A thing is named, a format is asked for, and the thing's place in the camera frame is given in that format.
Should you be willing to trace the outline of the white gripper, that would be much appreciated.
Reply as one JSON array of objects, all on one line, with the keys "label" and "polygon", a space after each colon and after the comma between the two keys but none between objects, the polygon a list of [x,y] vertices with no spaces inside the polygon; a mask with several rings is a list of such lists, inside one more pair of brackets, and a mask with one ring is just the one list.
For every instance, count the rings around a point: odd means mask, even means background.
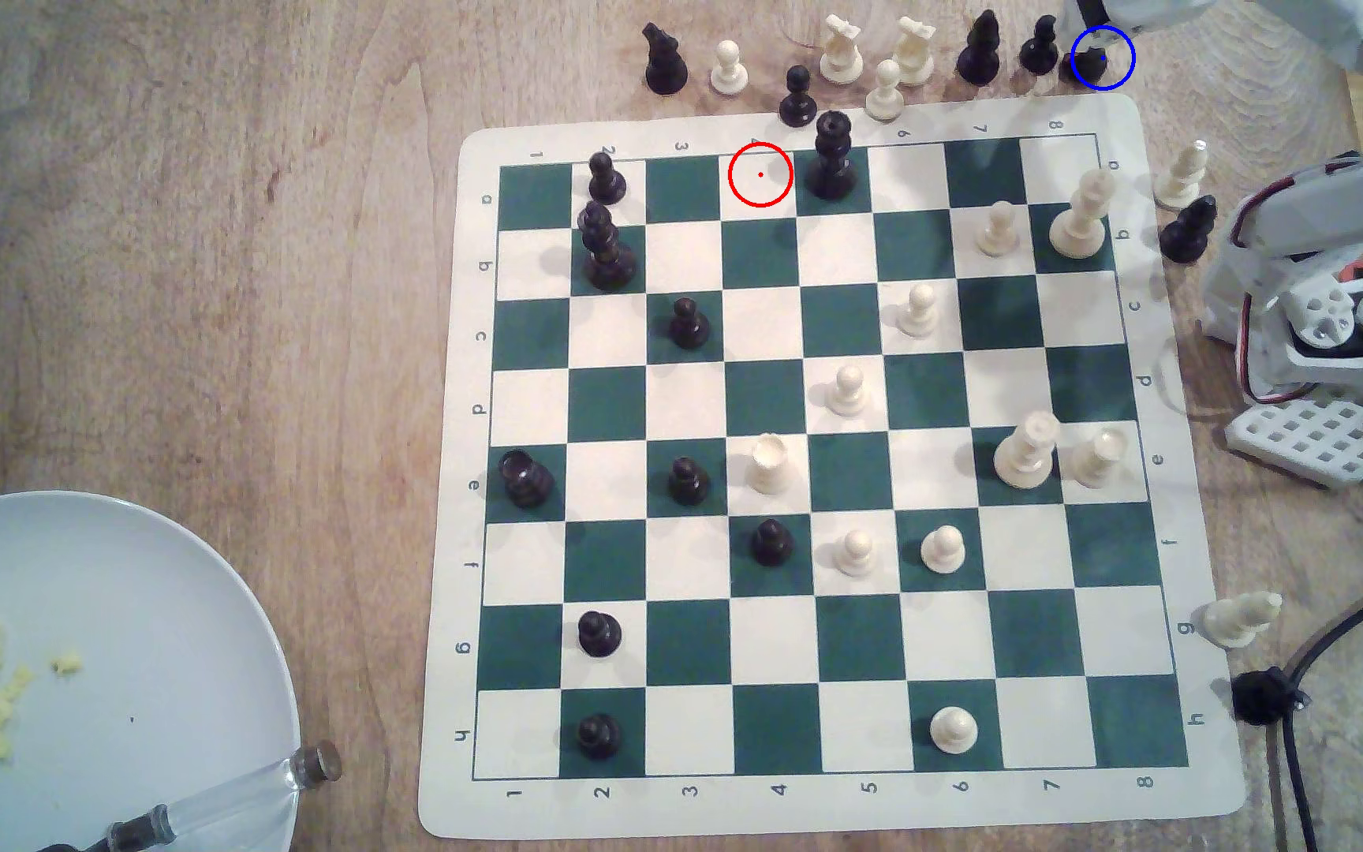
[{"label": "white gripper", "polygon": [[1122,31],[1157,31],[1195,20],[1216,1],[1062,1],[1060,40],[1070,50],[1090,50],[1111,44],[1111,26]]}]

